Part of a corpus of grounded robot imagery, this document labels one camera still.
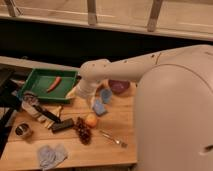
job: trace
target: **small cup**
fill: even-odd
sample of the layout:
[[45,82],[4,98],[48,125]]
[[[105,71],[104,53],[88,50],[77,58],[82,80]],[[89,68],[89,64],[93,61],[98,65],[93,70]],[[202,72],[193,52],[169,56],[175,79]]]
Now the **small cup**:
[[22,123],[16,127],[15,133],[22,139],[25,139],[30,137],[33,131],[30,129],[28,124]]

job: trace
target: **black object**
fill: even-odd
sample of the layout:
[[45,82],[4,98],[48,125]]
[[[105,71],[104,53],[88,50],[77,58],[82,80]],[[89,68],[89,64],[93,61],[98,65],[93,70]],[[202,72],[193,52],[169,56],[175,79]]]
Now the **black object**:
[[74,121],[72,118],[62,121],[61,123],[54,123],[51,127],[52,132],[56,133],[64,129],[72,128],[74,126]]
[[5,127],[7,124],[8,120],[13,114],[14,109],[10,108],[1,118],[0,120],[0,157],[3,153],[5,144],[7,142],[8,135],[11,131],[11,127]]
[[12,95],[12,91],[18,88],[18,85],[10,80],[14,73],[12,69],[0,70],[0,106],[12,107],[19,110],[21,101]]
[[33,105],[33,107],[40,112],[41,114],[43,114],[44,116],[46,116],[47,118],[49,118],[50,120],[56,122],[56,123],[61,123],[61,120],[59,117],[55,116],[53,113],[51,113],[50,111],[43,109],[41,106],[38,105]]

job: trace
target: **gray cloth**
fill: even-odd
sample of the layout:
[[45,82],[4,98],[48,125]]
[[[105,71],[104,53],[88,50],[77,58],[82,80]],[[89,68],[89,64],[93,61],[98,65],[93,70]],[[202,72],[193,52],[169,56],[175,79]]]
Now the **gray cloth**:
[[49,170],[57,166],[68,157],[68,153],[63,145],[58,144],[55,149],[49,145],[38,149],[39,167],[42,170]]

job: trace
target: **fork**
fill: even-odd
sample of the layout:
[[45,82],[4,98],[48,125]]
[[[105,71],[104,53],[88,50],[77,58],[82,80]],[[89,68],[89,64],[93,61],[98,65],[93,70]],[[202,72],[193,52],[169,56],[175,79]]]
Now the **fork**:
[[125,142],[115,139],[113,136],[111,136],[110,134],[106,133],[105,131],[100,130],[100,133],[104,137],[106,137],[106,138],[114,141],[116,144],[120,145],[122,148],[126,148],[128,146],[128,144],[126,144]]

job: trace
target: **metal bar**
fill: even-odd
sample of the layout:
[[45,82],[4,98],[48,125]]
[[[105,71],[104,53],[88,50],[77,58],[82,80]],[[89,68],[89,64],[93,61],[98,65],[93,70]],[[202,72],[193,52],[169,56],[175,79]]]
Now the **metal bar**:
[[97,24],[96,1],[95,0],[87,0],[87,11],[88,11],[88,24],[89,25]]
[[149,32],[153,32],[156,30],[156,25],[157,25],[162,3],[163,3],[163,0],[153,0],[150,17],[147,24],[147,31]]
[[16,7],[13,0],[4,0],[4,2],[7,5],[7,9],[11,17],[18,17],[21,14],[21,11],[18,9],[18,7]]

